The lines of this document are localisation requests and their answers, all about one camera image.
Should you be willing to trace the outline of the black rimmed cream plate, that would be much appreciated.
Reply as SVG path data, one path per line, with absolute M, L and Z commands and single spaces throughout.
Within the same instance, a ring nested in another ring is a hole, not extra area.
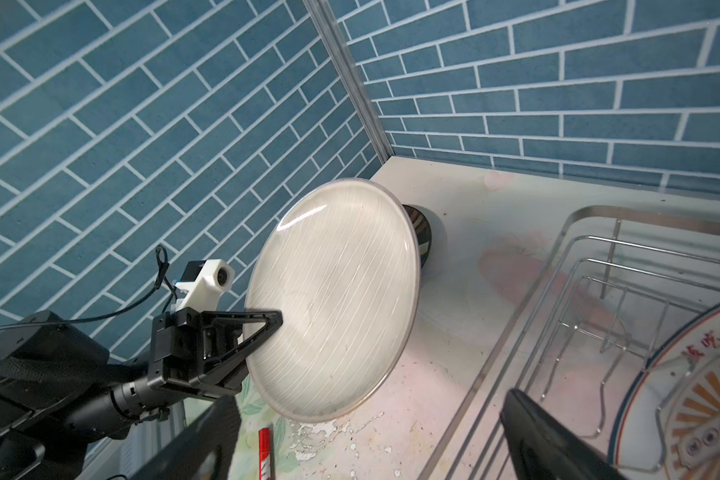
M 420 266 L 424 267 L 429 258 L 432 247 L 432 229 L 430 223 L 419 209 L 411 205 L 404 205 L 403 208 L 409 217 L 416 235 Z

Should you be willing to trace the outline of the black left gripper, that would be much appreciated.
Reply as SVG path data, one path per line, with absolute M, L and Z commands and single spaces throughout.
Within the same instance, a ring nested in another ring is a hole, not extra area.
M 279 310 L 162 313 L 152 321 L 146 386 L 171 398 L 235 396 L 247 359 L 282 326 Z

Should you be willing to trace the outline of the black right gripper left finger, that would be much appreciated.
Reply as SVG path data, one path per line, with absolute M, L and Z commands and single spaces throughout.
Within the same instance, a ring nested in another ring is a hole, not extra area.
M 241 423 L 235 398 L 220 398 L 131 479 L 227 479 Z

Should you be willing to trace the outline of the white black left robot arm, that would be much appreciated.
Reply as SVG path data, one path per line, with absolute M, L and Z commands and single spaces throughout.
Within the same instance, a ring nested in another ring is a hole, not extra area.
M 88 447 L 165 420 L 188 398 L 234 396 L 278 311 L 184 308 L 154 318 L 148 352 L 122 364 L 71 322 L 35 313 L 0 333 L 0 479 L 73 479 Z

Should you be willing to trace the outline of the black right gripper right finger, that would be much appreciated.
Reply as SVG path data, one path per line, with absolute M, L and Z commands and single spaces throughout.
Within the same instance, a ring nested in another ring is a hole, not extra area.
M 518 479 L 612 479 L 622 475 L 523 391 L 504 399 L 500 421 Z

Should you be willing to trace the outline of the grey ribbed plate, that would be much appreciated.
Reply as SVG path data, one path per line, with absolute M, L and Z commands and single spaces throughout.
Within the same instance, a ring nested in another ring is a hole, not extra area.
M 340 179 L 296 202 L 271 231 L 246 292 L 248 310 L 283 318 L 247 359 L 260 397 L 304 423 L 369 399 L 408 341 L 420 269 L 412 223 L 379 184 Z

